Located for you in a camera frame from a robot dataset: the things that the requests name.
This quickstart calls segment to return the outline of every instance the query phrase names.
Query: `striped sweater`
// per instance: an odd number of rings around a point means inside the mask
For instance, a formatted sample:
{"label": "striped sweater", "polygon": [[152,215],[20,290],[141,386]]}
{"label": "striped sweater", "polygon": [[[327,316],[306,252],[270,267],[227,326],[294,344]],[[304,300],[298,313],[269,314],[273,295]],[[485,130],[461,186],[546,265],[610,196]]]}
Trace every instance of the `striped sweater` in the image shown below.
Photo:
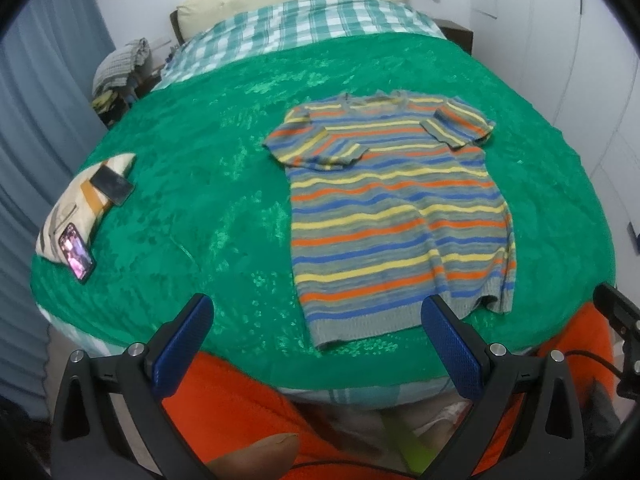
{"label": "striped sweater", "polygon": [[291,188],[294,280],[322,346],[511,309],[513,223],[477,146],[494,123],[459,99],[346,94],[287,113],[264,145]]}

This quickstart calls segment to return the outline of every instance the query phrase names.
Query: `smartphone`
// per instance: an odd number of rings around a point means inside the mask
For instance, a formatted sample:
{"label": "smartphone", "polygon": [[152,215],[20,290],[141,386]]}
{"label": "smartphone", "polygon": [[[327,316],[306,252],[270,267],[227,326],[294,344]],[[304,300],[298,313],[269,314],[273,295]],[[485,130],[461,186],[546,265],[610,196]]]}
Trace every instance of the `smartphone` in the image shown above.
{"label": "smartphone", "polygon": [[89,183],[115,205],[122,205],[133,191],[133,184],[109,166],[100,166]]}
{"label": "smartphone", "polygon": [[95,260],[89,253],[78,229],[68,224],[58,239],[60,250],[65,255],[66,262],[80,283],[84,283],[95,267]]}

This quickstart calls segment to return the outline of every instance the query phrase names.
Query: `black mechanical device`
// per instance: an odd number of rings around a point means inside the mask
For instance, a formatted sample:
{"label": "black mechanical device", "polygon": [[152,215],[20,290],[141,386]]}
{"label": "black mechanical device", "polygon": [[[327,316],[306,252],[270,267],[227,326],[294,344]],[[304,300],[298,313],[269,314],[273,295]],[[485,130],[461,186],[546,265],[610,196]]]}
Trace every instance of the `black mechanical device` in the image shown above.
{"label": "black mechanical device", "polygon": [[[601,284],[594,304],[624,340],[625,363],[618,394],[640,396],[640,310],[615,288]],[[195,294],[180,314],[147,343],[119,356],[69,357],[52,430],[53,480],[213,480],[162,408],[177,390],[213,321],[213,305]],[[456,433],[419,477],[422,480],[622,480],[640,471],[640,405],[636,404],[599,462],[584,467],[580,408],[565,356],[511,354],[487,344],[461,322],[439,296],[422,304],[422,325],[461,396],[473,407]],[[161,471],[136,461],[111,403],[121,394],[142,440]],[[516,424],[500,460],[474,475],[514,394],[523,394]],[[13,444],[0,426],[0,444]],[[49,479],[15,447],[28,478]],[[376,478],[375,470],[370,473]]]}

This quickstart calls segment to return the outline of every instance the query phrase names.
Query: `black cable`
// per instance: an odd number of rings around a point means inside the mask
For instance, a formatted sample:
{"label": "black cable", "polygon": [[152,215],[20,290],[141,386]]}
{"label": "black cable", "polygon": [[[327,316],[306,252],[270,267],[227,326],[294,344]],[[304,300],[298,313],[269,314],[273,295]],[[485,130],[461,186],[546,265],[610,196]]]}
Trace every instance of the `black cable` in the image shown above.
{"label": "black cable", "polygon": [[609,370],[609,372],[614,374],[617,378],[619,379],[622,378],[622,372],[620,370],[618,370],[612,363],[607,361],[605,358],[600,357],[599,355],[594,354],[593,352],[589,352],[588,350],[569,350],[568,352],[564,353],[565,357],[569,357],[571,355],[581,355],[582,357],[588,357],[589,359],[593,359],[597,363],[600,363],[602,366],[604,366],[607,370]]}
{"label": "black cable", "polygon": [[375,471],[383,471],[385,473],[404,476],[405,478],[418,478],[417,475],[411,473],[403,473],[402,471],[396,471],[395,469],[389,469],[388,467],[382,467],[381,465],[367,464],[366,462],[358,462],[356,460],[317,460],[316,462],[303,462],[302,464],[294,464],[291,469],[300,469],[301,467],[310,467],[316,465],[354,465],[357,467],[366,467]]}

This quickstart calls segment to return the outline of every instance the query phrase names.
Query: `blue gripper pad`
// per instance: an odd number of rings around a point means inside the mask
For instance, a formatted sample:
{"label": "blue gripper pad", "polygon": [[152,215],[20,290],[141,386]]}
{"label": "blue gripper pad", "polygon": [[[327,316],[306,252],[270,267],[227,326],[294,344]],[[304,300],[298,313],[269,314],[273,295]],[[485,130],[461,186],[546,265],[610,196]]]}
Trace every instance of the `blue gripper pad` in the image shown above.
{"label": "blue gripper pad", "polygon": [[202,295],[181,325],[172,327],[174,335],[152,366],[151,392],[156,400],[176,392],[212,323],[213,303],[209,296]]}
{"label": "blue gripper pad", "polygon": [[[438,300],[449,311],[448,314],[455,317],[446,303],[440,298]],[[431,340],[460,396],[469,400],[481,399],[484,389],[481,365],[456,331],[454,321],[447,319],[433,296],[422,302],[420,318],[424,332]]]}

